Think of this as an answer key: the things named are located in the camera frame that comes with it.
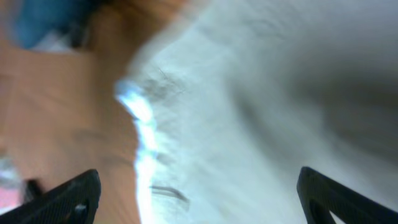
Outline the khaki shorts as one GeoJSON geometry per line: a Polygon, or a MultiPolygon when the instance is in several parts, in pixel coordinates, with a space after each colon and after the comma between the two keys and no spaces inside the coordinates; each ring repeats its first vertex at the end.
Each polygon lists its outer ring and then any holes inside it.
{"type": "Polygon", "coordinates": [[[211,1],[118,82],[142,223],[304,223],[309,166],[397,209],[397,2],[211,1]]]}

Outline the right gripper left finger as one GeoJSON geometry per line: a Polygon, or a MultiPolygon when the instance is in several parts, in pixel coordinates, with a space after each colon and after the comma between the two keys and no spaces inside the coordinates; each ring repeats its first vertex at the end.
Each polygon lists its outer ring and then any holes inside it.
{"type": "Polygon", "coordinates": [[[47,192],[37,179],[30,179],[22,192],[22,205],[1,215],[1,224],[92,224],[100,196],[101,182],[95,169],[47,192]]]}

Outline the folded navy blue shorts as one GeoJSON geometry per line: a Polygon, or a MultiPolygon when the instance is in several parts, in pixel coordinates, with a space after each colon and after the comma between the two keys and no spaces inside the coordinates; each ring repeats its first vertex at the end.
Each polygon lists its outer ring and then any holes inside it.
{"type": "Polygon", "coordinates": [[[26,0],[12,26],[14,40],[24,49],[36,47],[51,32],[68,37],[71,47],[85,44],[90,17],[101,0],[26,0]]]}

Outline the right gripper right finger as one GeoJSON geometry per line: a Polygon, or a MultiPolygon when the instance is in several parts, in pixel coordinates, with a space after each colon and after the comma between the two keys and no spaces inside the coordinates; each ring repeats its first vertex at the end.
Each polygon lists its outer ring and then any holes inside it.
{"type": "Polygon", "coordinates": [[[310,167],[302,167],[297,192],[308,224],[396,224],[397,212],[370,200],[310,167]]]}

